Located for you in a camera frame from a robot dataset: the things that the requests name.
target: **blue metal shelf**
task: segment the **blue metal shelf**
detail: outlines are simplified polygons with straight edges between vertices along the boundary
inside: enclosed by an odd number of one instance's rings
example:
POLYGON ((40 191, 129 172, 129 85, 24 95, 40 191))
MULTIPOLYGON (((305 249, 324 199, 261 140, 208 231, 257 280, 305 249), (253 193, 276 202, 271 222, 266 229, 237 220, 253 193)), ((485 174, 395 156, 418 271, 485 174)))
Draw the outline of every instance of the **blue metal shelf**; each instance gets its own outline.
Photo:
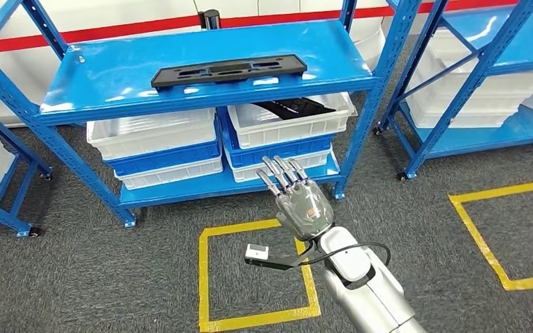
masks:
POLYGON ((337 19, 91 42, 69 47, 39 119, 49 125, 80 123, 359 91, 379 82, 337 19), (303 77, 206 83, 160 93, 150 84, 163 67, 290 53, 306 63, 303 77))
POLYGON ((520 0, 512 7, 444 14, 447 2, 436 0, 432 5, 396 91, 375 129, 375 133, 380 134, 391 126, 410 157, 407 167, 398 174, 399 179, 415 178, 416 172, 428 158, 533 143, 533 110, 523 106, 500 128, 450 128, 452 120, 488 76, 533 70, 533 0, 520 0), (439 26, 449 28, 471 50, 471 54, 407 91, 416 66, 439 26), (477 64, 434 128, 416 128, 405 97, 415 94, 421 87, 474 57, 478 57, 477 64), (410 144, 395 120, 398 111, 405 115, 407 124, 415 133, 419 143, 416 148, 410 144))
MULTIPOLYGON (((165 203, 210 198, 213 196, 227 196, 256 191, 264 191, 264 183, 260 179, 248 182, 235 182, 232 169, 225 157, 221 161, 223 171, 210 176, 191 178, 180 182, 127 190, 121 188, 119 200, 126 208, 136 208, 165 203)), ((317 182, 336 182, 341 177, 340 168, 334 153, 328 155, 328 161, 323 166, 306 169, 309 177, 317 182)))
POLYGON ((19 153, 15 153, 15 159, 13 159, 13 163, 11 163, 11 166, 7 170, 7 173, 3 177, 3 180, 1 180, 0 184, 0 202, 3 199, 3 196, 5 195, 5 191, 7 190, 7 187, 9 186, 9 183, 11 182, 11 178, 13 178, 13 174, 15 173, 15 168, 17 168, 17 164, 19 163, 19 153))
POLYGON ((387 4, 393 8, 393 9, 397 9, 397 7, 399 6, 399 0, 387 0, 387 4))
MULTIPOLYGON (((443 25, 464 44, 481 49, 493 41, 514 6, 447 13, 443 25)), ((533 13, 498 58, 490 75, 533 70, 533 13)))
POLYGON ((217 30, 71 46, 65 44, 38 0, 7 2, 12 3, 23 5, 61 64, 41 106, 31 103, 1 69, 0 99, 125 227, 135 225, 129 207, 261 191, 266 187, 258 180, 234 182, 228 163, 224 162, 225 171, 217 175, 135 191, 124 189, 117 197, 60 136, 55 125, 213 107, 223 114, 227 112, 226 105, 366 90, 341 172, 331 156, 327 166, 308 171, 317 181, 334 182, 333 195, 340 199, 420 6, 420 0, 400 0, 395 16, 402 19, 392 21, 377 67, 371 71, 348 34, 356 0, 344 0, 340 17, 335 20, 229 29, 213 24, 210 28, 217 30), (150 84, 156 71, 163 67, 282 54, 297 55, 306 63, 307 71, 302 76, 204 83, 160 93, 150 84))
MULTIPOLYGON (((409 115, 407 104, 400 107, 417 139, 424 142, 431 128, 417 128, 409 115)), ((533 110, 520 105, 518 112, 508 118, 499 128, 449 128, 430 149, 428 158, 443 157, 533 144, 533 110)))

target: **blue shelf board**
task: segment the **blue shelf board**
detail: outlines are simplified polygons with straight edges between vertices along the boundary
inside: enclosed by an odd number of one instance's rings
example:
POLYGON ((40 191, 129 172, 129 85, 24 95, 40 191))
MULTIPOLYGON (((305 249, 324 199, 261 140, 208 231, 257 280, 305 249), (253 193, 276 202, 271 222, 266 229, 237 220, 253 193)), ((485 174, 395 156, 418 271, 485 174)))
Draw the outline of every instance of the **blue shelf board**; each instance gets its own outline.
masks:
MULTIPOLYGON (((221 173, 209 176, 134 190, 127 190, 125 186, 122 186, 119 200, 123 207, 135 208, 267 190, 267 186, 260 179, 235 182, 225 154, 223 154, 222 164, 221 173)), ((306 169, 307 175, 320 183, 340 180, 339 170, 333 153, 328 155, 326 164, 306 169)))
POLYGON ((3 196, 5 195, 5 191, 7 191, 7 187, 9 187, 9 183, 13 178, 13 174, 15 173, 15 169, 17 168, 17 164, 19 163, 19 153, 13 153, 13 155, 15 155, 13 163, 11 163, 9 170, 7 170, 7 173, 5 173, 5 176, 3 177, 3 180, 0 184, 0 202, 3 199, 3 196))
MULTIPOLYGON (((494 39, 513 9, 513 6, 505 6, 446 13, 443 22, 459 39, 480 49, 494 39)), ((489 73, 529 70, 533 70, 533 13, 489 73)))
POLYGON ((37 117, 48 125, 371 89, 380 82, 338 19, 73 44, 37 117), (302 75, 157 92, 164 67, 296 54, 302 75))
MULTIPOLYGON (((425 141, 431 128, 417 128, 409 115, 406 103, 400 104, 407 122, 420 140, 425 141)), ((449 128, 434 145, 429 158, 486 151, 489 149, 533 144, 533 110, 520 105, 499 128, 449 128)))

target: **robotic arm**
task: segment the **robotic arm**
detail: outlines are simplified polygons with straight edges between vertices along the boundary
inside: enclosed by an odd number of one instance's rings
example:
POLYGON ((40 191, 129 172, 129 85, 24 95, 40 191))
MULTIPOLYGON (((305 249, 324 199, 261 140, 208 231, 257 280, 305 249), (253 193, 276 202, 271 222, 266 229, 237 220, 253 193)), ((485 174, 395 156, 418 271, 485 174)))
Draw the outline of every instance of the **robotic arm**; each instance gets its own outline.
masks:
POLYGON ((403 296, 403 288, 387 269, 389 249, 379 243, 357 243, 345 228, 332 222, 334 213, 318 185, 307 177, 293 159, 275 156, 262 160, 275 176, 281 189, 263 170, 259 177, 275 196, 280 210, 277 219, 292 230, 300 241, 309 243, 307 250, 295 257, 272 257, 269 248, 249 244, 244 257, 247 264, 287 270, 325 261, 326 289, 361 333, 422 333, 425 330, 414 318, 414 310, 403 296), (366 245, 382 246, 387 251, 384 264, 366 245), (306 262, 317 250, 323 256, 306 262))

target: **yellow floor tape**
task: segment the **yellow floor tape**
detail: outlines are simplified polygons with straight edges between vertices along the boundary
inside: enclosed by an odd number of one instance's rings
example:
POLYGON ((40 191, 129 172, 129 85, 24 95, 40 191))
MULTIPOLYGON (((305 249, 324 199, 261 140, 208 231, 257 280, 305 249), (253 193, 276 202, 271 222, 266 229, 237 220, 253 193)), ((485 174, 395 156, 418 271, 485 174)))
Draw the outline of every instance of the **yellow floor tape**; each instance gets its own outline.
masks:
MULTIPOLYGON (((307 293, 308 306, 297 309, 269 312, 266 314, 256 314, 236 318, 220 319, 210 321, 209 306, 209 275, 208 275, 208 239, 211 236, 221 234, 233 234, 251 230, 260 230, 280 227, 276 219, 263 220, 234 225, 225 225, 215 228, 206 228, 199 237, 199 329, 201 332, 221 332, 227 330, 237 330, 245 327, 254 327, 285 321, 296 321, 298 319, 319 316, 320 304, 318 294, 312 276, 312 269, 309 266, 301 266, 305 291, 307 293)), ((295 240, 297 252, 302 253, 305 246, 302 242, 295 240)))
POLYGON ((497 198, 500 196, 510 196, 512 194, 519 194, 519 193, 525 193, 533 191, 533 182, 527 183, 527 184, 521 184, 521 185, 514 185, 514 186, 508 186, 508 187, 501 187, 498 189, 488 189, 486 191, 479 191, 479 192, 473 192, 468 194, 461 194, 457 196, 448 196, 450 199, 450 202, 453 206, 455 206, 455 209, 457 210, 457 213, 461 216, 461 219, 463 220, 463 223, 465 224, 467 230, 475 240, 475 243, 479 247, 481 253, 483 253, 483 256, 491 265, 491 268, 496 272, 498 277, 500 278, 500 281, 502 282, 502 286, 505 290, 526 290, 526 289, 533 289, 533 277, 528 277, 525 279, 518 279, 518 280, 511 280, 507 274, 505 273, 504 268, 496 258, 496 256, 491 252, 489 247, 487 246, 487 243, 479 233, 479 230, 477 230, 477 227, 475 227, 475 224, 467 214, 467 211, 463 207, 463 203, 468 203, 471 201, 477 201, 477 200, 485 200, 485 199, 491 199, 491 198, 497 198))

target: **caster wheel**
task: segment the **caster wheel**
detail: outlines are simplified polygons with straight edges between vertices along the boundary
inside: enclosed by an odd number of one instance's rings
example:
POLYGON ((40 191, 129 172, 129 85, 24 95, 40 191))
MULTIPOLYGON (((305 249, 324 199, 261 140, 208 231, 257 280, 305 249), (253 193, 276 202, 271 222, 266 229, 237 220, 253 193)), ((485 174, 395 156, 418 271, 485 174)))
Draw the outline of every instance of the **caster wheel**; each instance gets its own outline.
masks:
POLYGON ((404 181, 406 179, 407 179, 407 175, 405 174, 405 172, 402 171, 402 172, 397 174, 397 180, 404 181))
POLYGON ((44 229, 38 228, 38 227, 31 227, 29 228, 29 237, 38 237, 40 235, 44 234, 44 229))
POLYGON ((376 137, 378 137, 379 135, 381 135, 381 128, 379 126, 375 126, 373 127, 373 135, 375 135, 376 137))

